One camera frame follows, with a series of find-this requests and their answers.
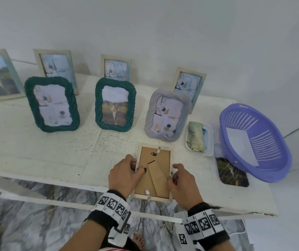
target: light wooden frame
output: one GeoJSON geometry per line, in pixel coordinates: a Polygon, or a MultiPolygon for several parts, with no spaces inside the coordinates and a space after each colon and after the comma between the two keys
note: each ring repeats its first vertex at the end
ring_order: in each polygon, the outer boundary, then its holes
{"type": "Polygon", "coordinates": [[[19,90],[18,94],[0,96],[0,100],[25,97],[26,95],[25,95],[23,84],[22,84],[21,80],[19,79],[17,71],[15,70],[13,63],[12,63],[6,49],[0,49],[0,55],[3,57],[6,67],[9,69],[12,79],[13,79],[14,83],[16,84],[17,89],[19,90]]]}
{"type": "Polygon", "coordinates": [[[74,84],[72,84],[74,94],[78,95],[78,88],[77,88],[77,82],[76,82],[76,77],[75,77],[74,65],[73,65],[73,60],[71,58],[70,50],[49,50],[49,49],[34,48],[33,52],[34,52],[34,57],[36,58],[37,65],[39,67],[40,75],[42,77],[46,77],[46,74],[45,74],[43,62],[40,58],[40,54],[65,54],[67,56],[67,61],[68,61],[68,66],[69,66],[69,69],[71,72],[71,76],[73,77],[73,80],[74,80],[74,84]]]}
{"type": "Polygon", "coordinates": [[[126,75],[126,80],[130,81],[130,73],[131,73],[131,64],[132,64],[132,59],[121,57],[121,56],[113,56],[113,55],[108,55],[108,54],[101,54],[101,76],[105,76],[105,60],[117,60],[120,62],[126,62],[127,63],[127,75],[126,75]]]}
{"type": "MultiPolygon", "coordinates": [[[[135,165],[135,170],[138,169],[139,167],[139,162],[140,162],[140,155],[141,155],[141,150],[143,147],[147,147],[147,148],[154,148],[154,149],[158,149],[158,150],[166,150],[166,151],[170,151],[170,166],[169,166],[169,176],[172,177],[173,176],[173,167],[172,167],[172,150],[169,148],[164,148],[164,147],[160,147],[160,146],[153,146],[153,145],[149,145],[149,144],[141,144],[139,146],[139,150],[138,150],[138,160],[137,160],[137,164],[135,165]]],[[[134,193],[135,189],[133,190],[131,197],[134,198],[139,198],[139,199],[145,199],[145,200],[151,200],[151,201],[156,201],[156,202],[166,202],[166,203],[172,203],[172,194],[169,192],[169,198],[162,198],[162,197],[154,197],[154,196],[150,196],[150,195],[141,195],[141,194],[135,194],[134,193]]]]}
{"type": "Polygon", "coordinates": [[[205,73],[200,73],[200,72],[197,72],[197,71],[194,71],[194,70],[190,70],[190,69],[185,69],[185,68],[182,68],[182,67],[177,67],[176,68],[176,72],[175,72],[175,76],[174,76],[174,81],[173,81],[172,88],[171,88],[172,91],[175,90],[175,86],[176,86],[177,80],[178,80],[178,78],[180,76],[180,72],[189,73],[191,75],[198,75],[198,76],[201,77],[201,80],[199,81],[198,88],[196,90],[195,96],[194,96],[194,98],[192,100],[191,109],[189,111],[189,113],[192,113],[192,111],[194,109],[194,106],[196,104],[198,95],[199,95],[199,93],[202,90],[202,86],[203,86],[204,80],[206,78],[206,74],[205,73]]]}

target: white wall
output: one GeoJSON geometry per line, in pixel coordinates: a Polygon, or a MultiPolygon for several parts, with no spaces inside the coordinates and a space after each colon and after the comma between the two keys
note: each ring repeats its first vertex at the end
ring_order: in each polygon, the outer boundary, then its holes
{"type": "Polygon", "coordinates": [[[131,82],[169,88],[177,66],[207,73],[202,94],[247,103],[283,135],[299,127],[299,0],[0,0],[0,48],[132,58],[131,82]]]}
{"type": "Polygon", "coordinates": [[[299,250],[299,130],[286,142],[293,156],[292,170],[283,181],[270,184],[279,217],[245,220],[248,238],[257,251],[299,250]]]}

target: left hand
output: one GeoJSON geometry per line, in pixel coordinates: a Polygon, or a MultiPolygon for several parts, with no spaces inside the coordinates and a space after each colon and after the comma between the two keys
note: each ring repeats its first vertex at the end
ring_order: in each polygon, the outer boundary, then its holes
{"type": "Polygon", "coordinates": [[[136,162],[137,160],[128,154],[116,164],[114,168],[110,170],[109,189],[116,190],[127,198],[145,173],[142,167],[138,167],[136,173],[132,172],[132,170],[135,170],[136,162]]]}

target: white plastic tray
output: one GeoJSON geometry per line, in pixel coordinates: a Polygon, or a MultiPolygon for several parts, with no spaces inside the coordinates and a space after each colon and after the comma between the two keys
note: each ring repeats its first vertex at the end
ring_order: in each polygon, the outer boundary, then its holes
{"type": "MultiPolygon", "coordinates": [[[[213,148],[214,148],[214,137],[213,137],[213,130],[209,125],[203,124],[203,129],[205,129],[204,133],[204,144],[205,144],[205,150],[203,153],[201,152],[195,152],[203,154],[204,156],[212,157],[213,156],[213,148]]],[[[188,139],[188,131],[189,131],[189,125],[187,126],[187,132],[186,132],[186,147],[189,151],[192,151],[188,147],[187,139],[188,139]]]]}

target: foot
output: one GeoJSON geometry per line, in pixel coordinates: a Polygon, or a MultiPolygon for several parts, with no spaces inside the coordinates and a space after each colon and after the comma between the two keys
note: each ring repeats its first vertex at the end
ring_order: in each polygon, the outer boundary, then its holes
{"type": "Polygon", "coordinates": [[[133,234],[132,240],[135,244],[139,247],[141,251],[145,251],[145,241],[142,235],[139,235],[138,232],[135,232],[133,234]]]}

